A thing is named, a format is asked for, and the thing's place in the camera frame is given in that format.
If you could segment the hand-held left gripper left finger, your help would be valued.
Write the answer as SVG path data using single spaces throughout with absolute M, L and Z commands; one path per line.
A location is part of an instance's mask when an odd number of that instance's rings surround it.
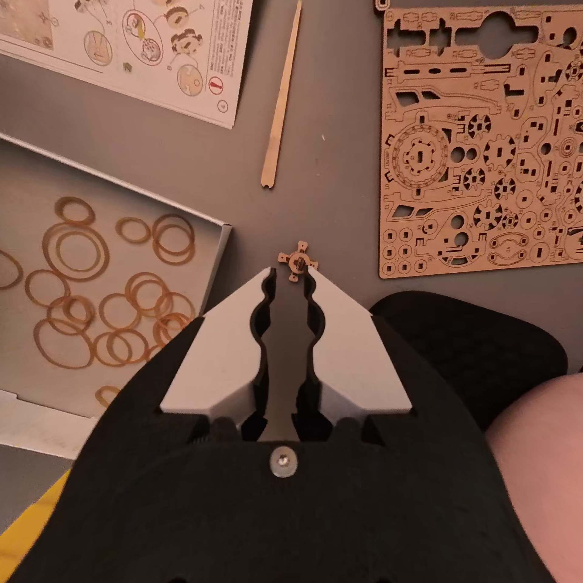
M 228 418 L 243 438 L 266 428 L 268 360 L 276 269 L 268 267 L 209 310 L 162 399 L 165 413 Z

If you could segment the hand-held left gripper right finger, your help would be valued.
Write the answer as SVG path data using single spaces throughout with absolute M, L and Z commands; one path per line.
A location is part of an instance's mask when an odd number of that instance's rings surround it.
M 305 381 L 296 399 L 300 440 L 327 440 L 342 419 L 408 414 L 412 403 L 372 314 L 314 267 L 304 278 L 308 326 Z

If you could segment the small wooden cross gear part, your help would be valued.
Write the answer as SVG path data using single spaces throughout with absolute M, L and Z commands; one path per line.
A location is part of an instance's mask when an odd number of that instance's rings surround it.
M 286 264 L 290 268 L 288 280 L 292 283 L 298 282 L 300 275 L 302 275 L 308 267 L 318 270 L 318 262 L 310 259 L 307 254 L 308 247 L 309 245 L 307 242 L 299 241 L 296 251 L 290 254 L 281 252 L 278 255 L 278 262 Z

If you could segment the pile of tan rubber bands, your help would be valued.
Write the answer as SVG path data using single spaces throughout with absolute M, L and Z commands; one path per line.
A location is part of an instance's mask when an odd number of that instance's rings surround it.
M 1 217 L 1 389 L 97 416 L 198 315 L 192 219 L 64 196 Z

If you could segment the black chair cushion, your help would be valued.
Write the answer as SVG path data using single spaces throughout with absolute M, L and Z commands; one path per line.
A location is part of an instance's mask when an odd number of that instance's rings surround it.
M 501 312 L 426 291 L 388 295 L 370 312 L 438 371 L 483 432 L 528 391 L 567 374 L 557 339 Z

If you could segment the person's leg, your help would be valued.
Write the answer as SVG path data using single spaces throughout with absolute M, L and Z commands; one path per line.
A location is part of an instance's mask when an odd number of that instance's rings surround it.
M 514 510 L 556 582 L 582 582 L 582 373 L 530 390 L 486 431 Z

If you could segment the thin wooden stick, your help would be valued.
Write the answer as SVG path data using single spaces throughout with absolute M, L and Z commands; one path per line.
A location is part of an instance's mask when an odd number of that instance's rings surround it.
M 261 186 L 264 188 L 273 188 L 276 171 L 278 169 L 279 152 L 281 148 L 281 137 L 285 124 L 286 109 L 288 105 L 288 94 L 291 84 L 293 63 L 295 58 L 295 47 L 297 43 L 298 30 L 302 14 L 302 1 L 297 2 L 293 25 L 288 42 L 285 63 L 281 76 L 281 83 L 278 93 L 278 99 L 274 110 L 269 142 L 266 150 L 264 166 L 261 174 Z

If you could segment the white cardboard box tray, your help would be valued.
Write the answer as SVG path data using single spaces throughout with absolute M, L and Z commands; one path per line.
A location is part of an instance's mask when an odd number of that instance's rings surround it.
M 202 315 L 231 229 L 1 139 L 1 444 L 75 459 Z

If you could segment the yellow panel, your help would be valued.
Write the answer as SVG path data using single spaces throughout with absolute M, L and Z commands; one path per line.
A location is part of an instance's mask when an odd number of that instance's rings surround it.
M 21 560 L 39 538 L 70 475 L 67 470 L 38 501 L 29 506 L 1 535 L 1 559 Z

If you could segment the white instruction booklet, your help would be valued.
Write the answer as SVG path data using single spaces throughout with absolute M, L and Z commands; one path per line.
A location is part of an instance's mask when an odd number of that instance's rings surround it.
M 1 53 L 231 129 L 252 1 L 1 1 Z

